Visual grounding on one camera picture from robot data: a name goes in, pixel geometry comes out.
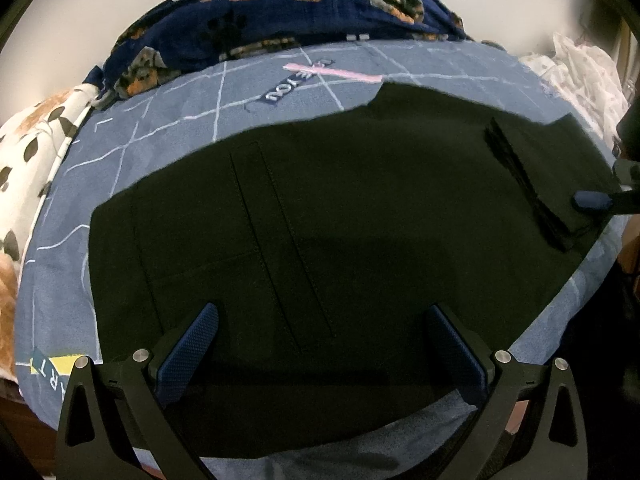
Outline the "black pants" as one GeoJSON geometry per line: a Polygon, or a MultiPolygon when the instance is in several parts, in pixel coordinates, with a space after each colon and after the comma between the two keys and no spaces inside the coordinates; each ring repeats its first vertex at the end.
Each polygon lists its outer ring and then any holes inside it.
{"type": "Polygon", "coordinates": [[[230,136],[94,211],[105,361],[214,306],[219,328],[169,415],[203,455],[347,440],[461,382],[448,308],[510,347],[604,232],[614,193],[573,116],[548,125],[408,84],[368,104],[230,136]]]}

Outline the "white crumpled cloth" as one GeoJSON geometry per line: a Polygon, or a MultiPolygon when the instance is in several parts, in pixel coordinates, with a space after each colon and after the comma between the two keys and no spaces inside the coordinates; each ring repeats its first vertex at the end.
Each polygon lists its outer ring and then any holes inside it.
{"type": "Polygon", "coordinates": [[[532,53],[518,60],[569,102],[613,151],[620,146],[617,125],[629,108],[613,59],[599,47],[575,44],[553,34],[554,55],[532,53]]]}

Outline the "blue grey patterned bedsheet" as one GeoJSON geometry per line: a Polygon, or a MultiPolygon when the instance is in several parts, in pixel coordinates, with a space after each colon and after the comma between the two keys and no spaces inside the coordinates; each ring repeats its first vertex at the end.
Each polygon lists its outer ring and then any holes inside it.
{"type": "Polygon", "coordinates": [[[55,425],[75,360],[101,354],[88,268],[96,206],[213,140],[367,103],[384,80],[420,84],[543,124],[572,111],[506,52],[471,41],[387,40],[225,62],[94,113],[53,180],[24,255],[15,361],[32,411],[55,425]]]}

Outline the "white spotted pillow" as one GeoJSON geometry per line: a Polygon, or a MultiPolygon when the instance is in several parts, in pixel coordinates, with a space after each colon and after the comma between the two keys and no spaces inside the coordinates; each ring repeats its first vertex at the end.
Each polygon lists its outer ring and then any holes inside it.
{"type": "Polygon", "coordinates": [[[1,378],[7,382],[17,382],[15,305],[28,243],[47,186],[98,93],[94,84],[78,84],[21,110],[1,126],[1,378]]]}

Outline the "navy floral blanket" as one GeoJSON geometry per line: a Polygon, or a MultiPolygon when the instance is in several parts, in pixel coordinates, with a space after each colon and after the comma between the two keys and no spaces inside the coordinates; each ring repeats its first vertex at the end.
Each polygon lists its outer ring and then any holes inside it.
{"type": "Polygon", "coordinates": [[[349,39],[468,39],[440,0],[165,0],[116,40],[88,83],[105,110],[218,63],[349,39]]]}

